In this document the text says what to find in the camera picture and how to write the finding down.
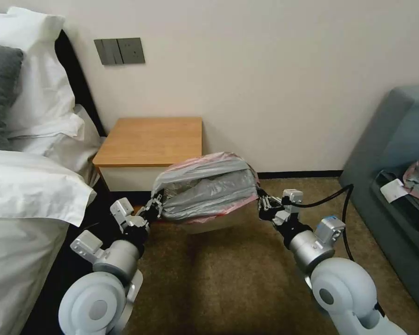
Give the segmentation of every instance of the floor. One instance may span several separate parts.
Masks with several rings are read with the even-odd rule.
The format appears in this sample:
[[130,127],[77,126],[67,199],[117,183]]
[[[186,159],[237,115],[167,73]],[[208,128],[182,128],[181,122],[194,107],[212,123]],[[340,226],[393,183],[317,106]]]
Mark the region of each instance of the floor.
[[[340,187],[333,178],[261,184],[273,195],[300,189],[306,203]],[[300,219],[314,227],[324,216],[340,215],[342,201],[305,209]],[[139,264],[144,284],[126,334],[336,334],[312,301],[280,235],[259,221],[254,204],[238,211],[238,225],[203,234],[188,235],[168,223],[152,227]],[[390,320],[419,335],[419,309],[353,206],[347,229],[352,253],[374,279]],[[336,251],[346,257],[342,243]]]

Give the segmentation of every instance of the wall switch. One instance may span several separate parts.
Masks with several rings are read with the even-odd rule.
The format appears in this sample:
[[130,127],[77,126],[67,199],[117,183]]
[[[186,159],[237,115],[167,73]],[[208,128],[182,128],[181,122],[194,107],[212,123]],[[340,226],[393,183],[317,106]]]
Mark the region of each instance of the wall switch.
[[141,39],[128,38],[128,39],[117,39],[118,46],[120,48],[122,62],[124,64],[144,64],[143,47],[141,46]]
[[116,39],[95,40],[96,50],[103,65],[122,64],[122,57]]

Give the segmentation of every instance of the white wall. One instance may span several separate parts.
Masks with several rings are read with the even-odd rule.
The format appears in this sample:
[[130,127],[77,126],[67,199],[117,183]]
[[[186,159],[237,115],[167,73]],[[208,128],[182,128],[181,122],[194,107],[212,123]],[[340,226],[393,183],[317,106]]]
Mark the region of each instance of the white wall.
[[[0,0],[67,17],[100,117],[201,115],[258,171],[341,169],[383,94],[419,83],[419,0]],[[104,67],[93,39],[141,37]]]

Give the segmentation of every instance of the nightstand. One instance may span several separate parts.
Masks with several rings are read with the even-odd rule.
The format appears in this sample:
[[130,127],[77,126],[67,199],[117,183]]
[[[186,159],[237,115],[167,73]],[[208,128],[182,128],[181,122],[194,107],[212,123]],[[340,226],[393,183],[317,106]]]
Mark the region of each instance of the nightstand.
[[110,191],[151,191],[168,166],[201,155],[202,118],[124,118],[93,164]]

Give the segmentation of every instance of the black baseboard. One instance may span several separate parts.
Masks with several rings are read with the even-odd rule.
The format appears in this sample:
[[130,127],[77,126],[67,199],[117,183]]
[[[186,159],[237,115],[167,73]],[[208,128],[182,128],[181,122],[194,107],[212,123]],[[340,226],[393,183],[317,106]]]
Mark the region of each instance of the black baseboard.
[[258,172],[259,179],[339,177],[343,170]]

